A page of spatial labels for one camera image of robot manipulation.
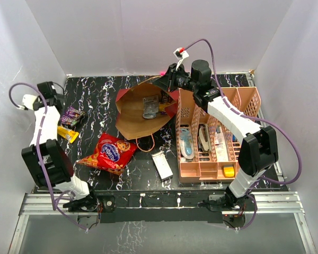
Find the dark silver snack wrapper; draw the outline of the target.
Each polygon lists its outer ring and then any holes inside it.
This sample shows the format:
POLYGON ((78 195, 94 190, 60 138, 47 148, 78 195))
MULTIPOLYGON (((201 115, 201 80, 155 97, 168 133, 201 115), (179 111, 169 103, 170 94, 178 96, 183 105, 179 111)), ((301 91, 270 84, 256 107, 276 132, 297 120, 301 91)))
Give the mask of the dark silver snack wrapper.
POLYGON ((158 113, 159 101, 158 95, 143 98, 143 118, 154 119, 158 113))

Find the red brown paper bag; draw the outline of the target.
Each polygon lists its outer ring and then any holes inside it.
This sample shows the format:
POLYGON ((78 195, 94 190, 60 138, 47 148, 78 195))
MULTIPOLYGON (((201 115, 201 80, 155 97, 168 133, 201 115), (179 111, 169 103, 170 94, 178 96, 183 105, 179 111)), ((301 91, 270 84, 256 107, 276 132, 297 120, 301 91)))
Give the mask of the red brown paper bag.
POLYGON ((165 126, 178 111, 179 91, 166 92, 154 85, 154 79, 149 78, 129 89, 120 89, 117 93, 116 107, 118 116, 116 128, 127 140, 138 140, 143 137, 152 137, 155 132, 165 126), (145 97, 166 95, 170 104, 165 105, 164 114, 153 119, 143 117, 145 97))

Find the purple candy bar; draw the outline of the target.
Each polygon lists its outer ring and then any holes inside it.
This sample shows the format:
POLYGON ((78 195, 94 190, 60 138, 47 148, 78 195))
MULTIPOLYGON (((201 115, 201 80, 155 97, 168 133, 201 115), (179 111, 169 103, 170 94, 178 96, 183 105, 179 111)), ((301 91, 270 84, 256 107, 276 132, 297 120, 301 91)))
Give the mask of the purple candy bar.
POLYGON ((75 109, 73 107, 69 107, 67 110, 66 110, 66 113, 65 113, 67 116, 69 116, 71 119, 76 119, 76 120, 79 120, 80 118, 82 118, 84 115, 85 115, 85 112, 84 111, 81 111, 81 110, 78 110, 78 109, 75 109))

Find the yellow candy bar wrapper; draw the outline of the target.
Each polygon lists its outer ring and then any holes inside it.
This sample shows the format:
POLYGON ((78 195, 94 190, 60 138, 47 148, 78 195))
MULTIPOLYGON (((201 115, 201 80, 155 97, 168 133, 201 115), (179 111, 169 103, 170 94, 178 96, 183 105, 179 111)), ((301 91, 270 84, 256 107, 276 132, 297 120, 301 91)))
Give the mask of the yellow candy bar wrapper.
POLYGON ((57 133, 69 143, 73 143, 79 136, 79 133, 63 126, 57 126, 57 133))

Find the red cookie snack bag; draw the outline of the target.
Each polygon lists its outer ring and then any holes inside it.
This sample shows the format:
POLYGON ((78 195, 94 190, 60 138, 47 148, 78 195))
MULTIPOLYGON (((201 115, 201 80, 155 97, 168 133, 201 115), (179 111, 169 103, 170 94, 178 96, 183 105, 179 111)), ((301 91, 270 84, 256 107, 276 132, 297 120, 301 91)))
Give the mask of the red cookie snack bag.
POLYGON ((137 146, 134 143, 103 132, 94 153, 78 160, 77 164, 121 175, 136 150, 137 146))

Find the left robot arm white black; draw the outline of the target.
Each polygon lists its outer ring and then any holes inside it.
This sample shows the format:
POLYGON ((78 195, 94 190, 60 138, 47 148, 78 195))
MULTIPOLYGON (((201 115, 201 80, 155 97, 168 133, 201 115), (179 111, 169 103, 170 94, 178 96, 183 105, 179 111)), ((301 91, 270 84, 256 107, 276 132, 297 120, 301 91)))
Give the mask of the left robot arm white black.
POLYGON ((24 95, 23 106, 34 111, 36 127, 30 145, 22 149, 22 158, 34 180, 42 188, 57 189, 70 196, 64 208, 95 211, 99 198, 93 188, 79 179, 73 163, 58 142, 58 122, 64 107, 63 95, 51 81, 37 85, 39 96, 24 95))

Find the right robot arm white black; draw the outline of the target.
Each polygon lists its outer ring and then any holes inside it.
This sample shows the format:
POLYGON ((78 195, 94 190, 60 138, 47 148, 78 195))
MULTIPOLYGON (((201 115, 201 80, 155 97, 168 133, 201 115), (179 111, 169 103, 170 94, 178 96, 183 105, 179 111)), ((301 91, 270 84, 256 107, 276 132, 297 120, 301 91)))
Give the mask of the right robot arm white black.
POLYGON ((205 60, 195 60, 191 72, 173 63, 153 84, 166 92, 183 89, 192 92, 193 100, 204 112, 219 120, 241 145, 239 172, 218 204, 238 210, 244 205, 251 187, 278 160, 274 128, 250 120, 225 97, 214 70, 205 60))

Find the beige stapler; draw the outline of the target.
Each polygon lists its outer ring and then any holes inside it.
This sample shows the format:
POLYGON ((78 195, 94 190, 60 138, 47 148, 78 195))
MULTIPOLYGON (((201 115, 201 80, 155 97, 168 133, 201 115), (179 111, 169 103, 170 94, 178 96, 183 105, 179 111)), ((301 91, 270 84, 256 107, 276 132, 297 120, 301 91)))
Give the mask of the beige stapler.
POLYGON ((208 152, 210 150, 210 136, 208 132, 208 126, 206 124, 199 125, 198 146, 203 152, 208 152))

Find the pink plastic desk organizer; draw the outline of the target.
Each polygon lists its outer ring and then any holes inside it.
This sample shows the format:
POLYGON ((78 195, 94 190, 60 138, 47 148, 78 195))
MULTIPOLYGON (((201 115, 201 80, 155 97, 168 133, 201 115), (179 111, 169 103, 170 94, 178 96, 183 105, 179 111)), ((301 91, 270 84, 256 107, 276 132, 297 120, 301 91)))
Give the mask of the pink plastic desk organizer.
POLYGON ((225 98, 210 114, 197 106, 193 93, 179 90, 176 141, 179 179, 183 183, 233 181, 240 171, 241 143, 261 129, 255 123, 261 101, 256 87, 224 88, 225 98))

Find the white rectangular box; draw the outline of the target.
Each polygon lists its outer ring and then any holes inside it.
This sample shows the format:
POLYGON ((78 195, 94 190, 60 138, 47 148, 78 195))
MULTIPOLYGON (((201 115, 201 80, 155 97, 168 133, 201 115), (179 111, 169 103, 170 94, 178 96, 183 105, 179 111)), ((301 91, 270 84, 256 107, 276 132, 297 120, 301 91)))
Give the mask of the white rectangular box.
POLYGON ((152 160, 162 181, 165 181, 173 177, 172 169, 169 166, 169 163, 163 151, 152 154, 152 160))

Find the white packet in organizer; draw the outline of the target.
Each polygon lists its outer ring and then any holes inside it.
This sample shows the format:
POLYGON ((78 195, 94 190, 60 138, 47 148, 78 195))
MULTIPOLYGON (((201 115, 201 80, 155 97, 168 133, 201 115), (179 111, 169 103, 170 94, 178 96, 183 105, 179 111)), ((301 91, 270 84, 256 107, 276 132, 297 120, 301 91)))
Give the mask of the white packet in organizer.
POLYGON ((215 151, 218 162, 229 162, 229 152, 227 147, 227 141, 224 136, 222 127, 218 125, 215 133, 215 151))

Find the yellow tape measure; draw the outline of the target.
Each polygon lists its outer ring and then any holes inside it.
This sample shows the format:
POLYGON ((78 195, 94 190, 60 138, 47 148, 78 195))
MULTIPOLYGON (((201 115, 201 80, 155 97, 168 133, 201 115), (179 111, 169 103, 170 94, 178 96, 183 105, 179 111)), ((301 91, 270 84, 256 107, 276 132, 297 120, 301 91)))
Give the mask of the yellow tape measure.
POLYGON ((223 174, 226 178, 235 177, 235 168, 233 165, 225 165, 223 166, 223 174))

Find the aluminium rail frame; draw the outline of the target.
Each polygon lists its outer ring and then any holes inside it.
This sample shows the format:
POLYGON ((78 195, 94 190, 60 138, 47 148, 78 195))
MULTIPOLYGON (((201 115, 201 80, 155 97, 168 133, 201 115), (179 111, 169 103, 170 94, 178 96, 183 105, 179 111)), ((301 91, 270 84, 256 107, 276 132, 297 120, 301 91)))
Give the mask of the aluminium rail frame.
POLYGON ((219 214, 199 204, 221 194, 226 182, 183 183, 179 179, 175 120, 143 148, 164 152, 173 177, 161 181, 150 153, 137 151, 122 175, 75 164, 104 203, 96 213, 69 212, 72 224, 54 211, 48 191, 35 188, 23 199, 12 253, 314 253, 297 192, 260 182, 258 211, 219 214))

